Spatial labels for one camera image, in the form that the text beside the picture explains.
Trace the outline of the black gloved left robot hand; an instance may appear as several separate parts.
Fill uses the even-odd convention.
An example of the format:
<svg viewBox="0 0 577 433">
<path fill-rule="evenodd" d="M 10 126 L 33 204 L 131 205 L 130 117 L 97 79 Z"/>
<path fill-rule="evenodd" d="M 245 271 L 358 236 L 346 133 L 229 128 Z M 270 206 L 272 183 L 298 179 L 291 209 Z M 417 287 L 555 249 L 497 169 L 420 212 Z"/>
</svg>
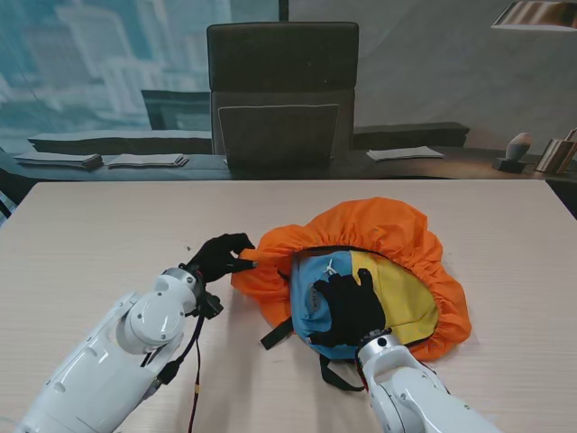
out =
<svg viewBox="0 0 577 433">
<path fill-rule="evenodd" d="M 257 262 L 240 257 L 245 249 L 253 248 L 245 233 L 220 235 L 206 241 L 189 262 L 179 267 L 208 284 L 227 274 L 256 268 Z"/>
</svg>

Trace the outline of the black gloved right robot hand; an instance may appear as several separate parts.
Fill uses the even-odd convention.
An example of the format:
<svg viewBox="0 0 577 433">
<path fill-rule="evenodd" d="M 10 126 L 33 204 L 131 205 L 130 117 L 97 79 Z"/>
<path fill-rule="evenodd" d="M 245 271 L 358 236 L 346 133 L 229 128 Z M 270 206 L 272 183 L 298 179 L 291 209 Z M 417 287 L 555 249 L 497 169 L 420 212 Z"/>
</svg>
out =
<svg viewBox="0 0 577 433">
<path fill-rule="evenodd" d="M 316 331 L 307 338 L 311 344 L 335 347 L 357 346 L 372 331 L 386 327 L 386 316 L 366 268 L 357 272 L 358 281 L 349 275 L 331 275 L 328 281 L 316 281 L 315 289 L 325 298 L 331 324 L 326 331 Z"/>
</svg>

